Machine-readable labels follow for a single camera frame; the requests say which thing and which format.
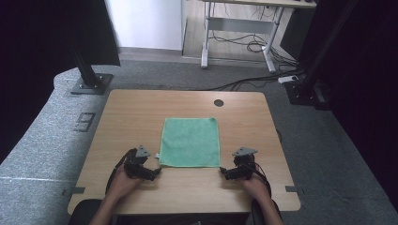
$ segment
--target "black device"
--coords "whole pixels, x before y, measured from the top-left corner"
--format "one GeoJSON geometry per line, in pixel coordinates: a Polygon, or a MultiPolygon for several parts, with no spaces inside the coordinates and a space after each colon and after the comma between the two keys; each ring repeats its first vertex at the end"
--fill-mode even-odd
{"type": "Polygon", "coordinates": [[[235,153],[232,154],[232,156],[234,156],[234,163],[237,167],[231,170],[226,170],[225,168],[220,167],[220,171],[226,180],[236,180],[240,178],[249,180],[252,178],[253,173],[256,173],[264,181],[269,196],[271,196],[271,187],[266,175],[257,171],[257,163],[255,163],[254,160],[255,153],[257,153],[257,150],[246,147],[239,148],[235,153]]]}
{"type": "Polygon", "coordinates": [[[126,174],[131,179],[145,179],[153,181],[159,173],[161,173],[161,168],[154,171],[149,170],[144,167],[144,163],[150,157],[149,151],[147,151],[142,145],[137,148],[129,150],[124,157],[115,165],[111,176],[109,177],[108,184],[106,185],[105,194],[108,192],[109,187],[114,180],[115,173],[117,169],[124,164],[126,174]]]}

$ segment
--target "wooden table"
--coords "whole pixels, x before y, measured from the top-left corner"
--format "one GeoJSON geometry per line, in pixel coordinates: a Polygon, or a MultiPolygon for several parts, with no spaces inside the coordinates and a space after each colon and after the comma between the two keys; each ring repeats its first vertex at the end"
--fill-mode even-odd
{"type": "Polygon", "coordinates": [[[269,35],[267,45],[262,47],[264,57],[270,73],[275,73],[276,69],[269,54],[272,47],[272,42],[275,38],[276,32],[281,21],[284,8],[315,8],[314,0],[307,3],[304,0],[202,0],[206,2],[205,14],[205,41],[202,46],[202,61],[201,67],[207,68],[208,59],[208,32],[210,30],[243,32],[269,35]],[[241,4],[241,5],[257,5],[257,6],[271,6],[277,7],[273,22],[263,22],[255,20],[237,20],[230,18],[217,18],[211,15],[211,3],[227,3],[227,4],[241,4]]]}
{"type": "MultiPolygon", "coordinates": [[[[108,98],[91,143],[68,211],[84,199],[102,199],[115,164],[131,148],[142,144],[152,156],[161,146],[164,119],[215,117],[221,145],[221,165],[235,167],[232,153],[245,146],[258,150],[255,160],[267,174],[273,199],[282,211],[299,210],[296,192],[266,99],[261,93],[114,90],[108,98]],[[216,99],[223,106],[214,104],[216,99]]],[[[120,202],[117,214],[250,212],[250,197],[235,181],[226,181],[219,168],[163,168],[155,181],[144,181],[120,202]]]]}

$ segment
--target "gray carpet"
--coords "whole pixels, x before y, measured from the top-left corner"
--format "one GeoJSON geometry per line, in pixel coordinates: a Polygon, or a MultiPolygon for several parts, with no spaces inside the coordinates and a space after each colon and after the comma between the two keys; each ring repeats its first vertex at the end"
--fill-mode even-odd
{"type": "MultiPolygon", "coordinates": [[[[112,89],[206,89],[267,75],[263,68],[134,61],[94,69],[115,75],[105,95],[72,96],[68,89],[78,70],[59,74],[40,115],[0,166],[0,224],[68,223],[70,189],[112,89]],[[95,114],[91,124],[78,122],[82,113],[95,114]]],[[[297,212],[282,212],[285,224],[398,224],[384,190],[331,112],[291,105],[277,82],[243,84],[239,91],[264,93],[282,134],[301,201],[297,212]]]]}

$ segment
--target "towel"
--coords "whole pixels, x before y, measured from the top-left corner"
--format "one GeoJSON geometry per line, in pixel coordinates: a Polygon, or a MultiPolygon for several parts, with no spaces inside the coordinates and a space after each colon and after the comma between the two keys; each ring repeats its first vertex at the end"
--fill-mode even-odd
{"type": "Polygon", "coordinates": [[[220,167],[217,120],[166,118],[159,162],[172,167],[220,167]]]}

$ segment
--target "desk leg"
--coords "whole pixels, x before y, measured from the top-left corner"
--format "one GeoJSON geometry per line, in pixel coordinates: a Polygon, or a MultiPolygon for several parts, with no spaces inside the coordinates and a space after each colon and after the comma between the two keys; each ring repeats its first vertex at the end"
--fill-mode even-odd
{"type": "Polygon", "coordinates": [[[211,3],[205,2],[206,15],[205,15],[205,42],[202,47],[202,63],[201,68],[207,68],[208,59],[208,23],[210,20],[211,3]]]}
{"type": "Polygon", "coordinates": [[[268,65],[268,70],[269,70],[270,73],[275,73],[276,72],[276,69],[275,69],[275,67],[273,65],[272,57],[269,54],[269,51],[272,48],[272,42],[273,42],[273,40],[275,38],[276,31],[278,30],[279,23],[281,21],[281,17],[282,17],[282,14],[283,14],[283,10],[284,10],[284,7],[278,7],[278,10],[276,12],[276,17],[275,17],[275,20],[274,20],[274,24],[272,26],[271,33],[269,34],[268,44],[267,44],[267,46],[262,48],[264,57],[266,58],[266,62],[267,62],[267,65],[268,65]]]}

